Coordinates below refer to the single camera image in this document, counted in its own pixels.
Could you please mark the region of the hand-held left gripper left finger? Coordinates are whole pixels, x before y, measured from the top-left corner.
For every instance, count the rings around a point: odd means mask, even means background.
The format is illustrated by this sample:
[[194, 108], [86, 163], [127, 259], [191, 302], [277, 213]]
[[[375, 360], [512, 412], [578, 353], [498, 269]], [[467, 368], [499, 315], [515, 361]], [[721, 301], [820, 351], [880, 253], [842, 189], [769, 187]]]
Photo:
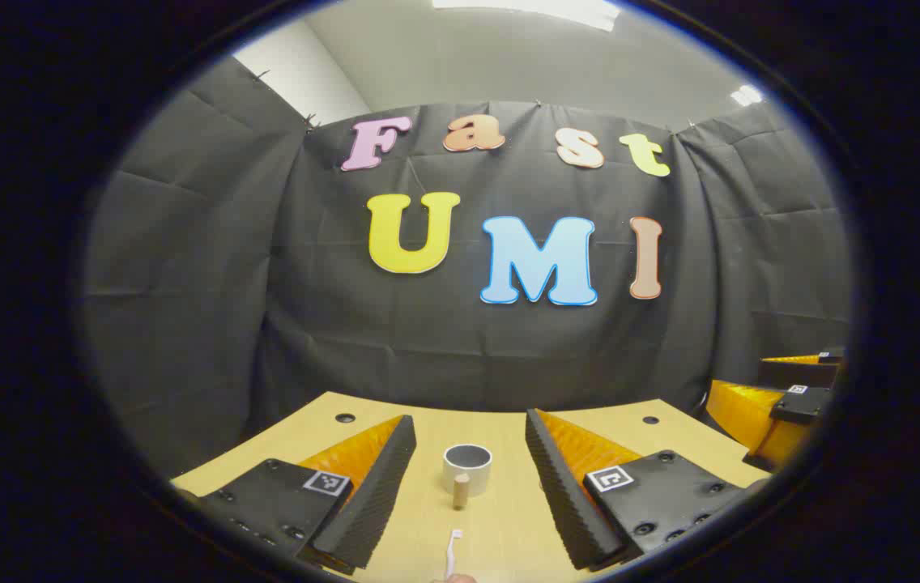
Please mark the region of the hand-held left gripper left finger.
[[398, 415], [302, 462], [267, 458], [198, 507], [249, 545], [351, 575], [368, 567], [415, 448], [412, 417]]

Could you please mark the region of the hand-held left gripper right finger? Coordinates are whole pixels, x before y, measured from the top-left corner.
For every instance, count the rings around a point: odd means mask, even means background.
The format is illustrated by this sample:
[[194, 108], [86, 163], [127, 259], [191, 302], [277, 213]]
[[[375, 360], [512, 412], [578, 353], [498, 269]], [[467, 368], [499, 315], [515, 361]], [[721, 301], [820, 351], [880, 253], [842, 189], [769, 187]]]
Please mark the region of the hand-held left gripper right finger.
[[697, 531], [769, 479], [674, 407], [529, 409], [524, 440], [571, 564], [597, 572]]

